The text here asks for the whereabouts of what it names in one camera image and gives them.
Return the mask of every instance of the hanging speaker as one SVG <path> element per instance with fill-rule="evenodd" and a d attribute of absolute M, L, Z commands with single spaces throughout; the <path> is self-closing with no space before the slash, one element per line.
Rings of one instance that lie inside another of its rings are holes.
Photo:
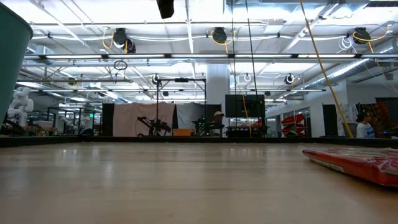
<path fill-rule="evenodd" d="M 162 19 L 167 19 L 174 14 L 174 0 L 156 0 Z"/>

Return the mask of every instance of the green bin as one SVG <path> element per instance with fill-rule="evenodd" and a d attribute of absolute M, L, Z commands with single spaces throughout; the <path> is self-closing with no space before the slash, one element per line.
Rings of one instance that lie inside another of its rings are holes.
<path fill-rule="evenodd" d="M 15 12 L 0 2 L 0 120 L 12 99 L 32 28 Z"/>

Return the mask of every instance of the white robot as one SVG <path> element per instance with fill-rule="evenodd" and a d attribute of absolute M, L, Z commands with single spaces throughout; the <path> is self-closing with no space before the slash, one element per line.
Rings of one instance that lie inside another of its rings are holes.
<path fill-rule="evenodd" d="M 25 126 L 27 120 L 27 112 L 33 111 L 33 100 L 28 99 L 28 94 L 30 93 L 30 88 L 27 87 L 19 87 L 17 91 L 13 94 L 13 99 L 8 107 L 7 114 L 8 117 L 13 118 L 15 115 L 18 115 L 19 126 Z"/>

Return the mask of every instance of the metal frame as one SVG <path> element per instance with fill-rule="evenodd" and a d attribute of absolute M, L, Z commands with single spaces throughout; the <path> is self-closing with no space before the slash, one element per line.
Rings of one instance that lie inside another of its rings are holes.
<path fill-rule="evenodd" d="M 205 83 L 205 89 L 200 87 L 202 91 L 205 92 L 205 122 L 206 122 L 206 107 L 207 107 L 207 83 L 206 83 L 206 78 L 160 78 L 157 80 L 156 83 L 156 121 L 159 119 L 159 92 L 169 83 L 169 82 L 195 82 L 197 84 L 197 81 L 203 81 Z M 159 84 L 165 81 L 166 83 L 162 86 L 161 89 L 159 89 Z"/>

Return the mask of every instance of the red mat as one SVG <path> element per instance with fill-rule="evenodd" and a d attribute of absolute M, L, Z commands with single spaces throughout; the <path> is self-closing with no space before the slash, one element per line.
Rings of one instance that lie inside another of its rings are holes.
<path fill-rule="evenodd" d="M 331 169 L 398 187 L 397 149 L 310 148 L 304 149 L 303 154 Z"/>

